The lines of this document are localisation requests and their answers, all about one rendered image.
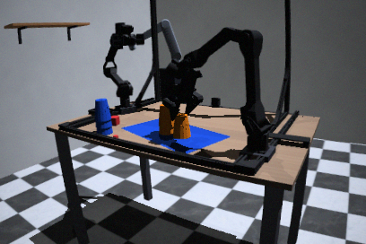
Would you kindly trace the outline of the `blue flat mat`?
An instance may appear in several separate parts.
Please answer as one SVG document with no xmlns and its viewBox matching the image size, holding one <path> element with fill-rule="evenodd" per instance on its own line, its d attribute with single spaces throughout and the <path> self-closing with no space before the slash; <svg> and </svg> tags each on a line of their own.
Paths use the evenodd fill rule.
<svg viewBox="0 0 366 244">
<path fill-rule="evenodd" d="M 122 128 L 128 132 L 139 135 L 147 140 L 180 153 L 191 153 L 230 137 L 228 135 L 215 133 L 196 126 L 189 125 L 189 127 L 191 136 L 187 139 L 176 139 L 173 135 L 160 135 L 159 119 Z"/>
</svg>

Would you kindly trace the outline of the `blue cup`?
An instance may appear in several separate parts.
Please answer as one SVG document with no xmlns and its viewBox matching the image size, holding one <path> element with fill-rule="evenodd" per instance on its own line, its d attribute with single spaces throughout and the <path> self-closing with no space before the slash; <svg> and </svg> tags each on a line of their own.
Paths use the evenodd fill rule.
<svg viewBox="0 0 366 244">
<path fill-rule="evenodd" d="M 96 128 L 109 128 L 112 126 L 111 120 L 103 121 L 103 122 L 97 122 L 96 121 Z"/>
<path fill-rule="evenodd" d="M 95 121 L 103 122 L 111 120 L 107 99 L 95 100 Z"/>
<path fill-rule="evenodd" d="M 110 135 L 113 133 L 112 127 L 109 128 L 97 128 L 97 134 L 101 134 L 101 135 Z"/>
</svg>

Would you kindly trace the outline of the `orange cup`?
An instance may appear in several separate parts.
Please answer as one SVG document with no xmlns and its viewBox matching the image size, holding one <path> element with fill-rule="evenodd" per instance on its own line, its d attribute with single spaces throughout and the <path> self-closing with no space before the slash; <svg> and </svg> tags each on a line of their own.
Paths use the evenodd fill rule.
<svg viewBox="0 0 366 244">
<path fill-rule="evenodd" d="M 191 136 L 187 114 L 178 114 L 174 120 L 173 137 L 187 139 Z"/>
<path fill-rule="evenodd" d="M 159 127 L 159 134 L 160 135 L 173 135 L 173 128 L 174 127 L 169 127 L 169 128 Z"/>
<path fill-rule="evenodd" d="M 174 127 L 174 121 L 170 120 L 170 110 L 160 105 L 160 113 L 159 113 L 159 127 L 169 128 Z"/>
</svg>

